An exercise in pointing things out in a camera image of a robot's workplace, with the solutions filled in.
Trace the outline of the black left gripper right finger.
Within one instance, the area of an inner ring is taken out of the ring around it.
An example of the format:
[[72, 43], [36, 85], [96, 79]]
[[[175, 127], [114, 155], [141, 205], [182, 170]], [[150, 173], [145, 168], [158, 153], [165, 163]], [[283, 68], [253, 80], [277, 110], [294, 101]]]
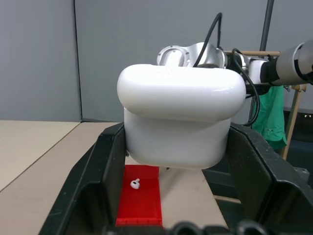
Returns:
[[259, 133], [232, 125], [226, 157], [249, 219], [271, 234], [313, 235], [313, 189]]

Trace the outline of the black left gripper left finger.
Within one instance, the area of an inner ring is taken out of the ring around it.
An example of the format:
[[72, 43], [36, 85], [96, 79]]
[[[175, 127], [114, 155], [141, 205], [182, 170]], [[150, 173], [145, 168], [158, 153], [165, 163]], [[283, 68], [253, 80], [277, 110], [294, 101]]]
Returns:
[[102, 235], [113, 227], [125, 157], [124, 124], [106, 128], [71, 169], [39, 235]]

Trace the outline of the white earbud charging case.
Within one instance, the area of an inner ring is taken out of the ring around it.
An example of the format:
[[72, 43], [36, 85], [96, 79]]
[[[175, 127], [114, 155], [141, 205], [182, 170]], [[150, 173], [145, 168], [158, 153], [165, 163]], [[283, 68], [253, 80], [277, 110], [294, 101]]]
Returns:
[[145, 165], [206, 169], [224, 156], [246, 86], [227, 69], [137, 64], [117, 82], [129, 155]]

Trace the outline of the red plastic bin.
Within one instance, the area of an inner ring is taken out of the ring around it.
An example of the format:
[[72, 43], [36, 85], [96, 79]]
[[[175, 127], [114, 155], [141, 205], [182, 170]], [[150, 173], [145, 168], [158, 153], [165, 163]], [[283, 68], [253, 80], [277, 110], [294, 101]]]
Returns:
[[[130, 186], [140, 179], [140, 188]], [[126, 165], [116, 226], [162, 226], [159, 168]]]

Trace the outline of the grey robot body part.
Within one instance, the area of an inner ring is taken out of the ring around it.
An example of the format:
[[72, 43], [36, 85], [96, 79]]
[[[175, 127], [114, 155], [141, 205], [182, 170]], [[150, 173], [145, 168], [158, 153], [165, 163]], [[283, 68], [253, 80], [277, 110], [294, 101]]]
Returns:
[[313, 85], [313, 39], [282, 52], [276, 61], [274, 85]]

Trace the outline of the green garment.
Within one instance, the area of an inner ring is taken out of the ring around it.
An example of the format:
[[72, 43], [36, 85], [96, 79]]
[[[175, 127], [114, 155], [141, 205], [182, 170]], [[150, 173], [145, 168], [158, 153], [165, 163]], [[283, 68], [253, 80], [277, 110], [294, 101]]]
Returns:
[[271, 87], [260, 96], [260, 111], [252, 129], [260, 133], [273, 149], [287, 145], [282, 86]]

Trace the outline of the grey metal pole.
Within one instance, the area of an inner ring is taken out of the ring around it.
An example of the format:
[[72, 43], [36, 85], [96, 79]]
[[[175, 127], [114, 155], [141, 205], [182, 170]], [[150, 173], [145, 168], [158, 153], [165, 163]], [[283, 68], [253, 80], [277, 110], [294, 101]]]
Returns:
[[265, 51], [268, 41], [268, 33], [271, 23], [271, 17], [273, 12], [273, 6], [274, 6], [274, 0], [267, 0], [267, 7], [265, 12], [265, 18], [264, 18], [264, 24], [263, 24], [263, 30], [262, 30], [262, 37], [261, 37], [261, 43], [260, 43], [260, 51]]

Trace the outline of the wooden clothes rack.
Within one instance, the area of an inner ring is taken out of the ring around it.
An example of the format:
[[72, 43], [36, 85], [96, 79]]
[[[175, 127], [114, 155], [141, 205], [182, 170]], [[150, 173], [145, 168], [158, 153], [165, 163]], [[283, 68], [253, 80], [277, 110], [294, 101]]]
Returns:
[[[308, 84], [292, 86], [292, 89], [295, 90], [292, 106], [290, 111], [284, 112], [286, 124], [284, 131], [287, 144], [276, 148], [278, 141], [274, 139], [275, 136], [267, 134], [271, 128], [266, 129], [262, 133], [263, 137], [284, 160], [294, 163], [296, 168], [302, 167], [306, 169], [302, 173], [305, 180], [309, 178], [310, 174], [313, 175], [313, 170], [309, 170], [305, 166], [303, 154], [300, 153], [300, 149], [295, 149], [295, 144], [310, 142], [313, 147], [313, 109], [310, 111], [299, 110], [301, 97], [307, 86]], [[205, 176], [216, 200], [240, 203], [226, 160], [222, 160], [215, 167], [206, 171]]]

